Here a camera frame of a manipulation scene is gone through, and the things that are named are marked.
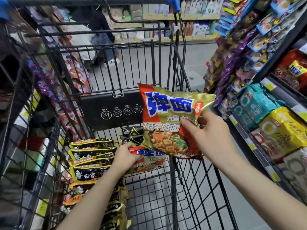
wire cart basket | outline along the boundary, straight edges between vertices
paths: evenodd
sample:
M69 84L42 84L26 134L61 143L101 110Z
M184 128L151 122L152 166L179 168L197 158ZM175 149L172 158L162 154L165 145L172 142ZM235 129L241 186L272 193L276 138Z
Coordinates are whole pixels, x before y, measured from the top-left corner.
M51 6L70 6L71 0L8 0L22 7L35 26L25 24L21 29L12 21L1 30L9 54L18 58L0 63L3 95L11 100L0 129L1 229L57 227L65 216L61 206L69 180L67 144L78 139L117 139L120 126L141 126L143 104L137 83L191 92L184 71L186 43L180 12L173 24L162 28L155 20L115 20L109 7L168 1L74 0L74 5L91 5L93 16L103 6L115 23L158 26L74 31L68 28L88 23L64 21L59 8ZM15 20L22 14L11 9L9 16ZM158 38L95 46L69 43L89 34L144 31L156 31ZM161 40L163 31L170 31L168 42ZM106 50L120 63L114 59L113 64L95 64ZM39 140L42 146L35 154L33 141ZM220 173L208 160L168 157L162 168L125 179L131 197L130 229L238 229Z

白象 noodle packet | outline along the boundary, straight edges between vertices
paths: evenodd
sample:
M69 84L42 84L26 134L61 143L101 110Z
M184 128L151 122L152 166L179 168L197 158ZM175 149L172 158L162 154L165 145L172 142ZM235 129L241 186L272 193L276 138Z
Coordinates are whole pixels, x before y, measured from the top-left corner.
M199 115L214 102L215 95L138 85L144 100L141 145L182 159L203 160L196 142L180 120L188 119L198 126Z

store aisle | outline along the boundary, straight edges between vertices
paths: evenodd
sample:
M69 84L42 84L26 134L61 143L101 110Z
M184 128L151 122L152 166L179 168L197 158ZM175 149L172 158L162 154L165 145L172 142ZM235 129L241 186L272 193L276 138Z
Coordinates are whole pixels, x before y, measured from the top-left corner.
M199 81L201 82L202 77L207 70L205 63L210 60L216 49L217 45L215 43L187 45L185 59L185 71L187 76L189 77L190 74L193 74L193 76L197 77L197 79L200 79ZM117 68L118 75L116 72L116 67L110 68L110 75L108 74L108 70L102 66L96 67L90 73L90 81L94 91L118 89L115 93L120 93L120 88L130 88L137 86L137 83L139 82L152 84L154 82L152 76L153 65L155 69L156 83L161 82L162 87L169 87L171 89L173 83L173 65L172 63L169 63L169 53L169 46L161 47L161 78L159 78L159 57L157 47L154 48L154 63L152 63L151 49L148 47L141 49L123 49L122 51L119 51L120 64ZM179 53L180 57L182 58L182 46L179 46ZM116 139L116 133L118 132L120 132L120 130L116 129L116 131L105 131L99 134L100 136L105 135L107 138ZM235 143L240 155L246 159L234 139L233 142ZM197 190L195 189L195 184L192 182L192 173L189 173L189 171L191 167L194 171L198 171L197 167L199 167L199 163L199 161L194 161L191 165L189 165L185 161L185 164L181 166L183 169L182 173L186 176L187 183L189 183L189 192L193 197L192 203L194 205L199 205L200 200L196 200L198 196L194 195L197 193ZM209 161L205 162L207 168L210 166L210 164L211 163ZM168 171L168 161L165 161L164 167L165 168L161 170L155 170L152 172L146 172L144 174L133 176L130 178L131 182L135 180L142 180L152 175L157 175L164 172L163 170ZM200 181L204 177L204 173L204 171L199 170L196 174L195 182ZM214 186L217 182L214 170L210 169L208 174L212 186ZM247 203L247 201L243 198L235 186L233 186L232 183L222 173L220 174L239 229L269 230L270 228L267 226L267 224L252 209L252 207ZM162 226L171 224L172 210L170 205L170 178L168 175L169 174L161 175L154 179L147 179L145 181L136 182L127 186L128 190L131 190L130 196L137 197L128 201L127 212L132 216L133 221L131 229L157 229ZM187 202L187 196L184 194L184 192L182 192L183 188L182 185L180 185L178 179L176 179L176 181L178 192L177 200L180 200L180 202L178 202L179 229L193 229L195 226L193 222L193 216L195 216L195 214L191 215ZM209 192L208 182L204 182L199 186L201 197L205 197ZM218 205L224 205L224 199L219 188L215 189L214 194ZM208 213L211 213L215 210L212 198L207 199L204 202L204 206ZM201 229L209 229L207 222L201 221L205 219L205 213L202 211L202 208L199 208L196 211L196 214L199 218L199 221L201 222ZM220 214L225 229L231 229L232 224L227 213L227 209L221 209ZM212 229L221 229L220 222L216 213L209 217L209 221Z

person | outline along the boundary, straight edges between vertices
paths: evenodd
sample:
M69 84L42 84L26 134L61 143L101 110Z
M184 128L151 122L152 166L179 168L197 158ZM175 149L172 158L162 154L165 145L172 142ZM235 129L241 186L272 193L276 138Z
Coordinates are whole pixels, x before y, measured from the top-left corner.
M307 207L237 153L228 125L221 117L204 111L198 121L205 125L203 129L185 119L181 120L181 124L194 137L203 155L229 178L272 229L307 229ZM130 147L135 145L129 142L119 147L110 169L72 209L57 230L99 229L116 182L142 157L130 154Z

braised beef noodle picture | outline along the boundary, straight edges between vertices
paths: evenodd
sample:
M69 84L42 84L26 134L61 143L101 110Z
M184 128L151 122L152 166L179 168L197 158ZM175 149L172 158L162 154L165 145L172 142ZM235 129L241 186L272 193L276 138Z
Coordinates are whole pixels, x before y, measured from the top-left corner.
M178 132L150 132L153 146L164 153L185 155L189 152L188 141Z

